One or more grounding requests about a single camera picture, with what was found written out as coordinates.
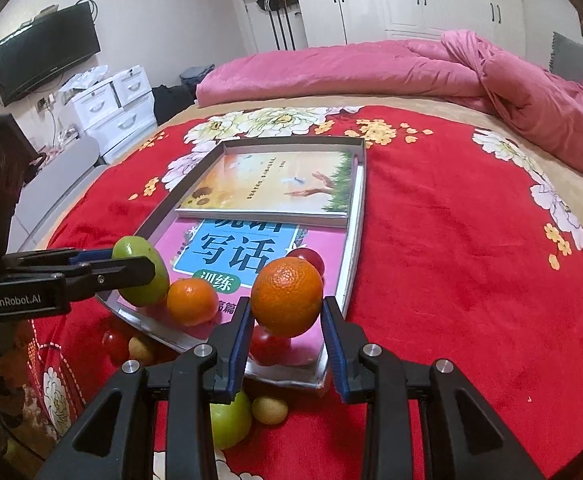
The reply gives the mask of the sunflower cover book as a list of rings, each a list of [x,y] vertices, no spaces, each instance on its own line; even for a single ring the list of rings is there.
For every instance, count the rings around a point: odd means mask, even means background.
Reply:
[[[278,220],[343,228],[357,156],[348,151],[226,153],[183,196],[186,218]]]

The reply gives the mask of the white drawer cabinet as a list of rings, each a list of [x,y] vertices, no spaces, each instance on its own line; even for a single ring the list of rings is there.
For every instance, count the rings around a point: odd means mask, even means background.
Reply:
[[[134,65],[73,96],[58,119],[63,129],[95,140],[110,164],[157,127],[154,106],[147,73]]]

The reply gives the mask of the red floral blanket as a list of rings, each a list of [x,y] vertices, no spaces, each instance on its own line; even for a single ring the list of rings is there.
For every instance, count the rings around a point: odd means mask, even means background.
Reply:
[[[583,192],[568,197],[519,142],[507,152],[513,141],[459,122],[379,105],[275,112],[300,119],[301,134],[365,140],[369,183],[348,318],[402,359],[459,364],[554,479],[583,451],[583,208],[569,207]],[[204,156],[195,141],[243,136],[241,115],[155,133],[94,182],[50,246],[107,247],[132,234]],[[32,322],[30,382],[60,435],[115,371],[102,338],[131,335],[121,325],[95,299]],[[282,426],[256,424],[224,453],[222,474],[360,479],[363,406],[334,392],[288,402]]]

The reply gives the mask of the small brown longan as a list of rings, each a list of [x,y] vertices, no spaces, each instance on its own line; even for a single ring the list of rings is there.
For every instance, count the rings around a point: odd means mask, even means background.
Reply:
[[[139,361],[143,366],[155,362],[153,344],[144,336],[132,336],[128,341],[129,359]]]
[[[288,405],[282,399],[259,396],[252,402],[252,415],[262,425],[278,426],[287,418]]]

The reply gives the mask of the large orange tangerine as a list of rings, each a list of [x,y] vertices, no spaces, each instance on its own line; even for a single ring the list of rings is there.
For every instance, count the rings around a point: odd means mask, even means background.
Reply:
[[[168,290],[166,309],[174,323],[193,327],[212,321],[218,313],[218,295],[202,278],[181,278]]]

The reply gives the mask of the red cherry tomato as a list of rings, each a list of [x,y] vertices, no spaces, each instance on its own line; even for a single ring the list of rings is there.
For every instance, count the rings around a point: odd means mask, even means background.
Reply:
[[[314,266],[314,269],[319,273],[321,276],[324,275],[325,272],[325,264],[318,252],[315,250],[308,248],[308,247],[298,247],[291,250],[288,254],[288,257],[295,257],[302,260],[307,261]]]
[[[249,354],[261,366],[278,365],[285,361],[291,346],[290,338],[273,336],[257,325],[252,332]]]
[[[129,359],[129,338],[118,330],[106,330],[102,346],[113,366],[121,366]]]

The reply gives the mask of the grey headboard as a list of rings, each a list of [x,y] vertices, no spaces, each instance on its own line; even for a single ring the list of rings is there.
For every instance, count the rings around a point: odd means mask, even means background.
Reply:
[[[549,71],[566,80],[583,82],[583,44],[553,32]]]

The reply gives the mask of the white wardrobe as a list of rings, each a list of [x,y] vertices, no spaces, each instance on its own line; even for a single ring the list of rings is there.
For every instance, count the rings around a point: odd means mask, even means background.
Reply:
[[[232,2],[254,52],[435,40],[451,29],[472,30],[517,55],[526,51],[521,0],[299,0],[275,12],[260,10],[256,2]]]

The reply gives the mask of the pink quilt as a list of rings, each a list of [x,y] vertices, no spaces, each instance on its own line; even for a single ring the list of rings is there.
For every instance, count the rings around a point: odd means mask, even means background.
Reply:
[[[215,68],[196,90],[200,106],[341,94],[432,96],[480,110],[583,174],[583,84],[470,30],[255,54]]]

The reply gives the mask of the black bag on floor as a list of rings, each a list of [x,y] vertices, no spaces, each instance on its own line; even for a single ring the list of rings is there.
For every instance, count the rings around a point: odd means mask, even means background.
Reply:
[[[188,67],[180,73],[180,84],[167,87],[161,84],[152,89],[154,96],[154,116],[156,124],[161,126],[174,116],[192,106],[196,101],[196,88],[211,73],[214,64]]]

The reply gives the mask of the grey cardboard box tray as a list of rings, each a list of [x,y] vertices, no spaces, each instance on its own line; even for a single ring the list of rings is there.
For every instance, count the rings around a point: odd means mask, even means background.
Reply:
[[[219,313],[184,327],[163,307],[135,307],[101,292],[104,307],[177,352],[205,342],[249,296],[258,273],[296,249],[324,264],[323,292],[348,309],[363,226],[366,154],[346,136],[287,136],[217,144],[171,188],[138,229],[171,281],[202,278]]]

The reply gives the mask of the pink Chinese workbook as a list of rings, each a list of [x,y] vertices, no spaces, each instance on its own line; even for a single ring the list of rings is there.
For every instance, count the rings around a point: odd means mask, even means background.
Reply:
[[[219,298],[219,314],[208,323],[182,327],[165,308],[134,307],[119,292],[109,295],[106,306],[174,350],[188,350],[207,340],[214,326],[229,322],[238,299],[250,295],[258,271],[298,247],[320,254],[325,264],[324,294],[336,297],[342,307],[347,304],[353,271],[344,228],[176,217],[162,223],[148,241],[162,256],[171,282],[203,278],[212,285]]]

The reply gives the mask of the black wall television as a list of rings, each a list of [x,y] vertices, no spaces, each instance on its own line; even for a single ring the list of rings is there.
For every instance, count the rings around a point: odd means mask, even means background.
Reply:
[[[0,99],[28,96],[101,51],[90,3],[45,14],[0,41]]]

